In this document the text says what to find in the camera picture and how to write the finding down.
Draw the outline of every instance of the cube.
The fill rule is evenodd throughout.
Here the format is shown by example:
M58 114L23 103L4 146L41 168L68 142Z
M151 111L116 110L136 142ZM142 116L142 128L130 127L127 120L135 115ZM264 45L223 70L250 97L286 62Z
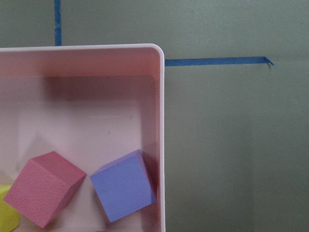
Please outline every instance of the cube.
M19 212L3 201L11 185L0 185L0 231L11 232L19 226Z
M30 159L4 201L44 228L69 203L86 173L56 152Z
M110 222L156 201L140 150L102 166L90 179Z

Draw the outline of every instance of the pink foam cube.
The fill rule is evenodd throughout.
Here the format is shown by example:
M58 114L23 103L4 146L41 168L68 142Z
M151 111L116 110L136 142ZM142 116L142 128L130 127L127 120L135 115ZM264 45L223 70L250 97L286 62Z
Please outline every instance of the pink foam cube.
M69 203L86 173L56 152L30 159L4 201L44 228Z

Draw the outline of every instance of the purple foam cube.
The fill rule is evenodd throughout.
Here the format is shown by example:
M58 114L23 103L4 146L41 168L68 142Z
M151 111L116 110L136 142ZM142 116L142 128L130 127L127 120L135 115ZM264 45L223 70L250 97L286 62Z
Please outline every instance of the purple foam cube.
M90 179L110 222L156 201L140 150L102 166Z

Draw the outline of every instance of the toy block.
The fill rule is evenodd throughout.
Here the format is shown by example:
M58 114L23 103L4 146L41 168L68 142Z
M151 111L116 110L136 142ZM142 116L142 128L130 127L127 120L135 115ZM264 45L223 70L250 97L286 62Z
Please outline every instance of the toy block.
M4 201L44 228L69 203L86 173L50 152L30 159Z
M156 201L140 150L102 166L90 179L110 222Z
M11 232L19 226L19 212L3 201L11 185L0 185L0 231Z

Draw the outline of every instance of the purple block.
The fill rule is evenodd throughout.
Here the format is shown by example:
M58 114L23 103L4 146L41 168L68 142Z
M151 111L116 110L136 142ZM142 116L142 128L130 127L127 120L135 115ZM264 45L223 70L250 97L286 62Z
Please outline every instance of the purple block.
M102 166L90 178L110 222L156 201L140 150Z

